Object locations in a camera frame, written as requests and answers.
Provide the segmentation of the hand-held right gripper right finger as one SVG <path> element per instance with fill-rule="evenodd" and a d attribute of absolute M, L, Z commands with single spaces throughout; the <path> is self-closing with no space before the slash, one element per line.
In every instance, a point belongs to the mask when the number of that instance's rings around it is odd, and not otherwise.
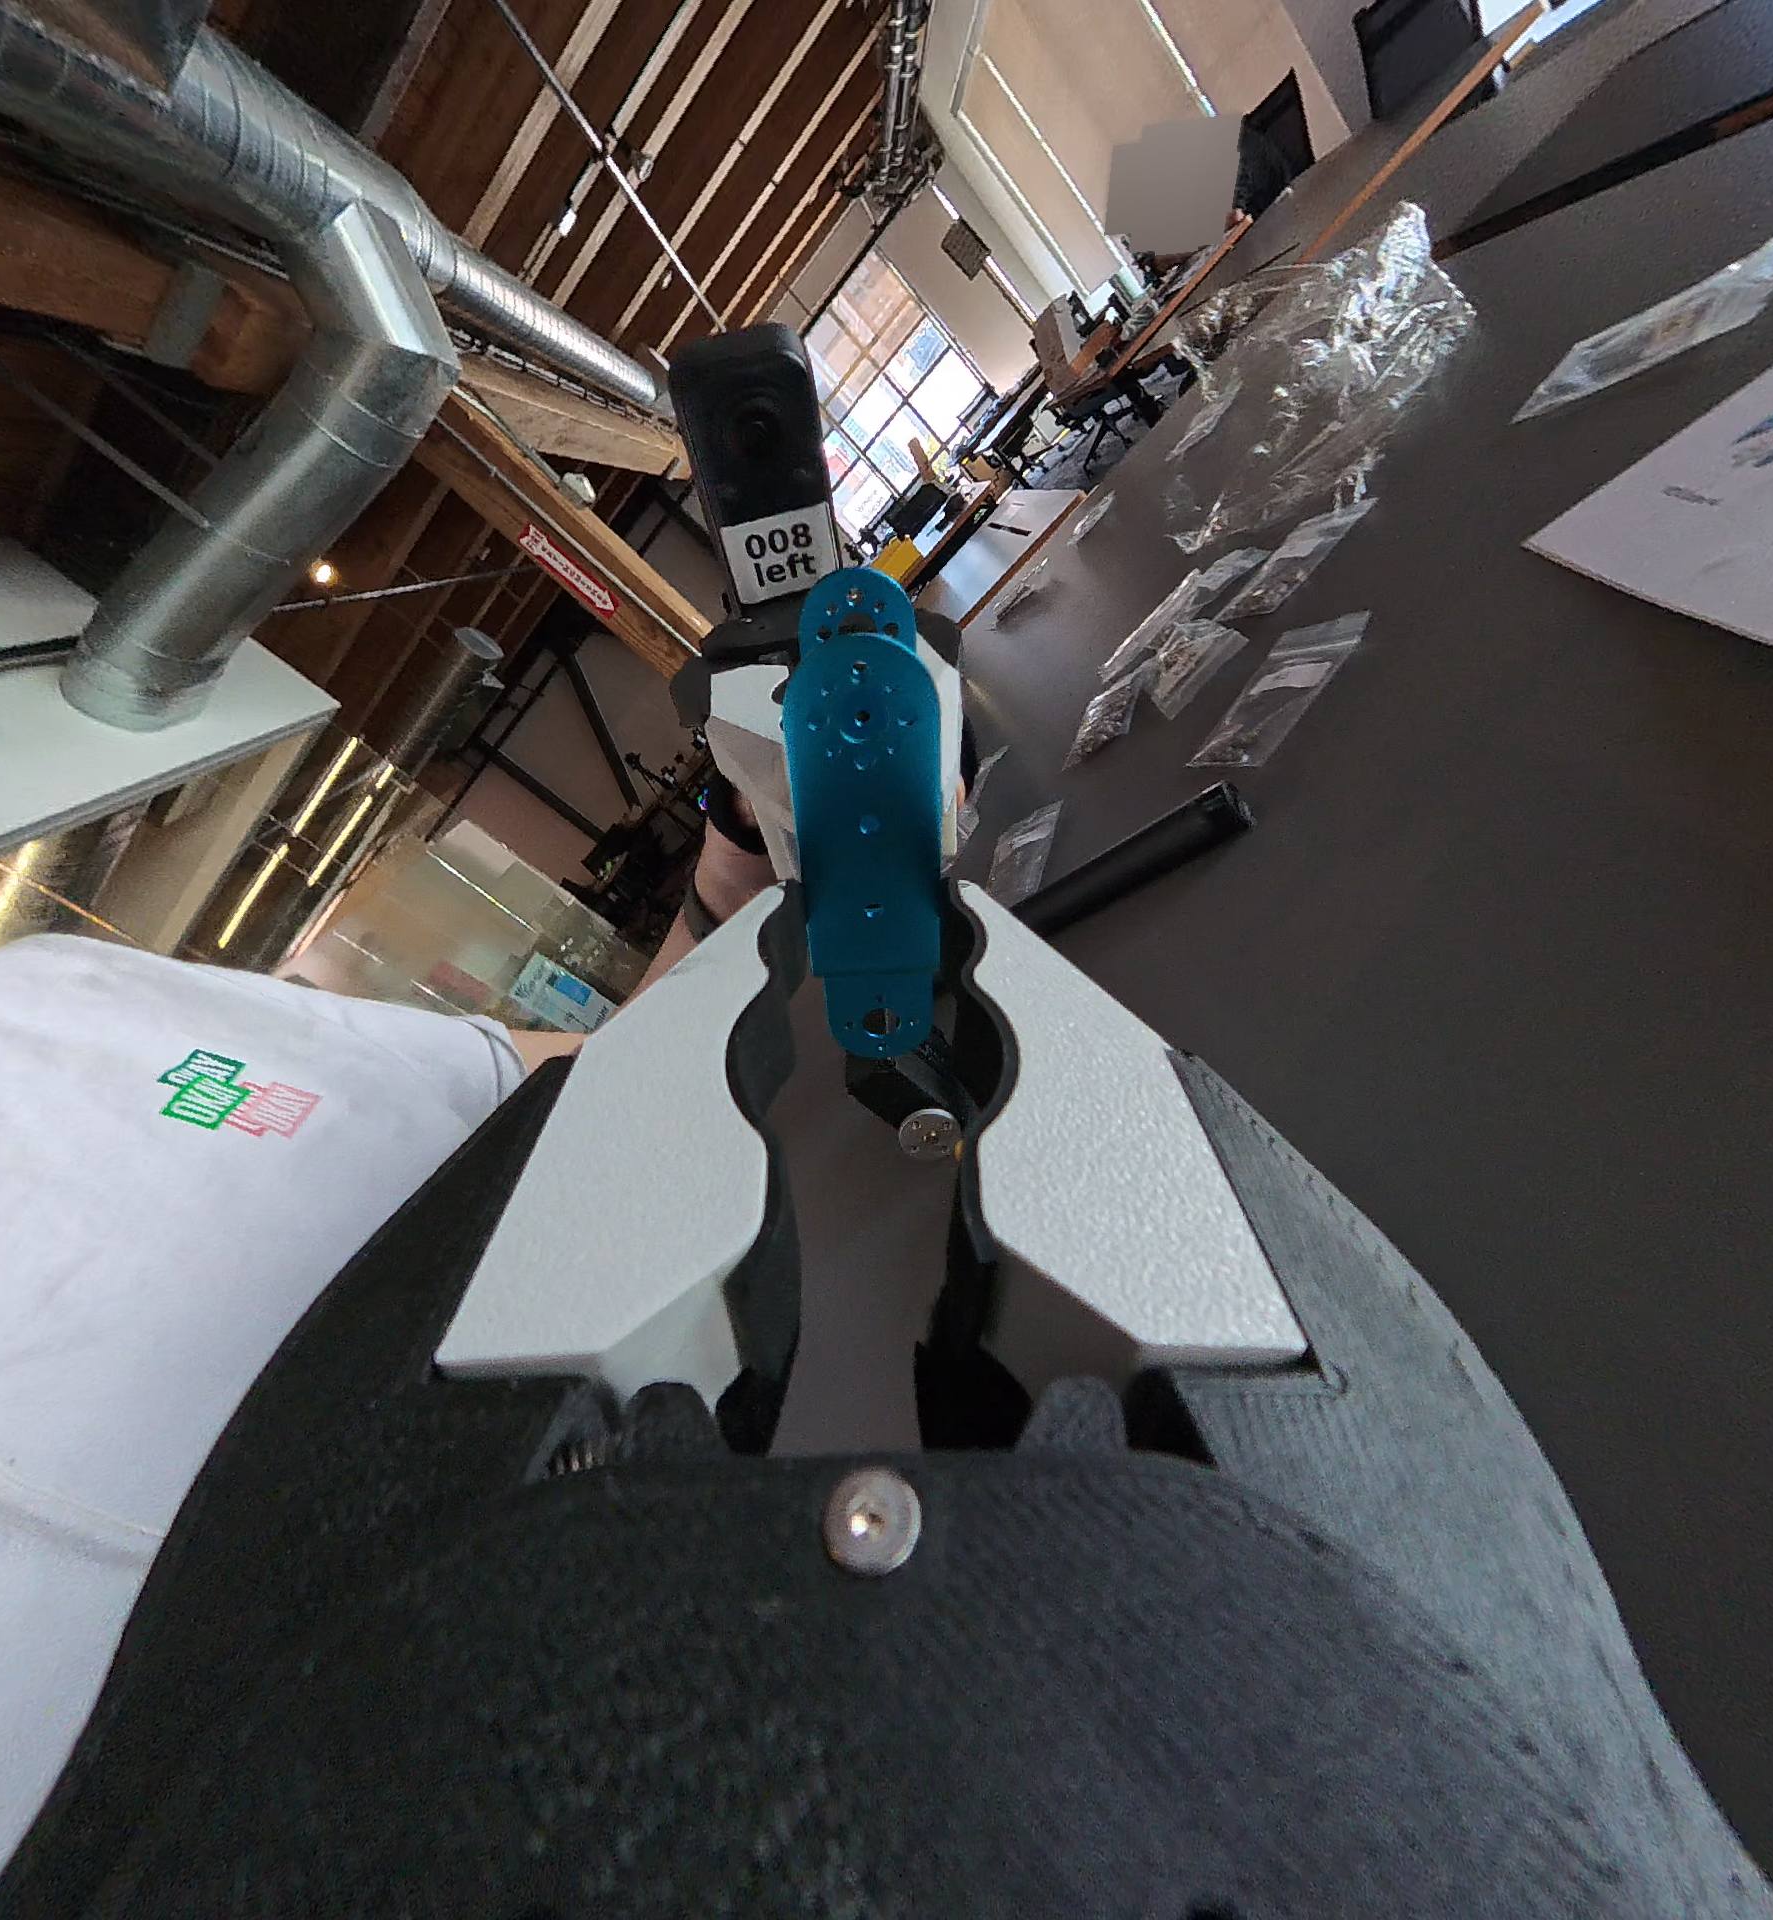
<path fill-rule="evenodd" d="M 975 882 L 950 885 L 946 935 L 968 1112 L 922 1447 L 1004 1450 L 1063 1379 L 1302 1368 L 1306 1330 L 1171 1045 Z"/>

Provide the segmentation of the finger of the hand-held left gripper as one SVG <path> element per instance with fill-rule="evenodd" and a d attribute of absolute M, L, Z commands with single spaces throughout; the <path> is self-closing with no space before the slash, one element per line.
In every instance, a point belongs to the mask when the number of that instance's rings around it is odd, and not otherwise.
<path fill-rule="evenodd" d="M 782 723 L 790 668 L 744 664 L 712 674 L 707 743 L 712 761 L 752 807 L 779 880 L 800 877 L 793 784 Z"/>
<path fill-rule="evenodd" d="M 962 647 L 959 628 L 920 628 L 920 660 L 938 698 L 941 870 L 954 867 L 977 829 L 986 781 L 986 758 L 965 717 L 965 684 L 959 669 Z"/>

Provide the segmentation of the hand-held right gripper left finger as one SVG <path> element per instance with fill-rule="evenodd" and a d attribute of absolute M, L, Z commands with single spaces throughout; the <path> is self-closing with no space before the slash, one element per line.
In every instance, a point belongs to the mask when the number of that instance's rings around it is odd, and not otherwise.
<path fill-rule="evenodd" d="M 435 1368 L 693 1388 L 766 1454 L 801 1259 L 772 1104 L 793 1074 L 801 889 L 772 885 L 569 1064 Z"/>

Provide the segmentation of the blue metal bracket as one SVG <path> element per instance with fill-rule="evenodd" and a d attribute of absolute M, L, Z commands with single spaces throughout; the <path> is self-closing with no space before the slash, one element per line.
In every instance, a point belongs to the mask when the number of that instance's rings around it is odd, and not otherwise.
<path fill-rule="evenodd" d="M 806 957 L 834 1041 L 887 1059 L 930 1033 L 944 971 L 938 698 L 885 572 L 831 572 L 798 637 L 782 723 Z"/>

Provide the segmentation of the dark grey desk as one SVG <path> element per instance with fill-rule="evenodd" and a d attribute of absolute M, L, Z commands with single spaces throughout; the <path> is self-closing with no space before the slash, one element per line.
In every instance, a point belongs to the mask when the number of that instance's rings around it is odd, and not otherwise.
<path fill-rule="evenodd" d="M 839 1916 L 1738 1916 L 1773 1878 L 1773 649 L 1524 541 L 1773 364 L 1773 121 L 1456 263 L 1258 829 L 1068 955 L 1223 1081 L 1342 1386 L 1161 1390 L 1128 1486 L 920 1465 L 977 1570 Z"/>

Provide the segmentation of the person's left hand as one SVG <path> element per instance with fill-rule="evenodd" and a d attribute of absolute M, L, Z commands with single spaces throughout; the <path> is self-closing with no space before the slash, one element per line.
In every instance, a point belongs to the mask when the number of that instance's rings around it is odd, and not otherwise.
<path fill-rule="evenodd" d="M 681 932 L 701 942 L 776 882 L 767 837 L 748 798 L 714 770 L 704 788 L 704 837 L 681 898 Z"/>

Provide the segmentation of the black servo motor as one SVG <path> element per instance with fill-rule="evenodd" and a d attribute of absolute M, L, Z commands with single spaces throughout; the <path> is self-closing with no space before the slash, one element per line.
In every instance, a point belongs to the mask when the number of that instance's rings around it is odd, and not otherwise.
<path fill-rule="evenodd" d="M 920 1164 L 959 1162 L 979 1100 L 964 1079 L 950 1038 L 934 1026 L 924 1040 L 887 1059 L 843 1055 L 843 1085 Z"/>

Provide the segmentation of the black cylindrical tool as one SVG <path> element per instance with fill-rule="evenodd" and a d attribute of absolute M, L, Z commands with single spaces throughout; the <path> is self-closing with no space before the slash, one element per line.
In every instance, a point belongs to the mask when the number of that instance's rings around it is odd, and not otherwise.
<path fill-rule="evenodd" d="M 1050 939 L 1250 832 L 1258 815 L 1232 784 L 1212 784 L 1111 847 L 1019 902 L 1019 924 Z"/>

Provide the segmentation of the scattered small clear parts bags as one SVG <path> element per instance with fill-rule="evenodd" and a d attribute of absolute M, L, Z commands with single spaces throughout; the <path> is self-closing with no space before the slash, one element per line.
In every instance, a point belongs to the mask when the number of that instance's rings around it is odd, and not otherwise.
<path fill-rule="evenodd" d="M 1753 323 L 1769 301 L 1773 236 L 1666 301 L 1573 342 L 1513 419 L 1531 421 L 1602 394 Z M 1206 565 L 1194 565 L 1097 668 L 1101 687 L 1074 731 L 1068 768 L 1123 739 L 1142 706 L 1168 720 L 1178 718 L 1246 647 L 1244 624 L 1281 613 L 1370 510 L 1368 489 L 1352 505 L 1302 518 L 1272 549 L 1228 547 Z M 1286 634 L 1189 765 L 1261 768 L 1352 656 L 1365 625 L 1368 617 L 1360 613 Z M 1042 889 L 1059 814 L 1061 805 L 1045 805 L 1000 833 L 986 875 L 998 903 L 1014 907 Z"/>

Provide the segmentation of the crumpled clear plastic wrap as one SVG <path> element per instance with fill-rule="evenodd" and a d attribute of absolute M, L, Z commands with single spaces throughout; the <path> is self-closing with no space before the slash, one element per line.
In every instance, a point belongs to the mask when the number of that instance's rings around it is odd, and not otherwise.
<path fill-rule="evenodd" d="M 1178 325 L 1197 412 L 1168 451 L 1168 538 L 1200 555 L 1368 495 L 1372 467 L 1474 323 L 1400 200 L 1332 259 L 1261 269 Z"/>

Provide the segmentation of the open instruction booklet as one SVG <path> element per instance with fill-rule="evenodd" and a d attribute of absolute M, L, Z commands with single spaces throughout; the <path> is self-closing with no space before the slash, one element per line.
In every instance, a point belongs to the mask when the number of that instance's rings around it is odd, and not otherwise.
<path fill-rule="evenodd" d="M 1527 537 L 1526 549 L 1773 647 L 1773 367 Z"/>

